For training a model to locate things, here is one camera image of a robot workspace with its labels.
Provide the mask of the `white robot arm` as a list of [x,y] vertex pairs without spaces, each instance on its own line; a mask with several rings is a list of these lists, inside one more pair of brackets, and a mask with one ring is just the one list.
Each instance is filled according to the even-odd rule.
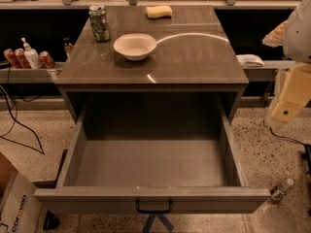
[[282,46],[284,55],[296,62],[287,71],[271,112],[272,120],[288,123],[311,101],[311,0],[302,0],[262,43],[273,48]]

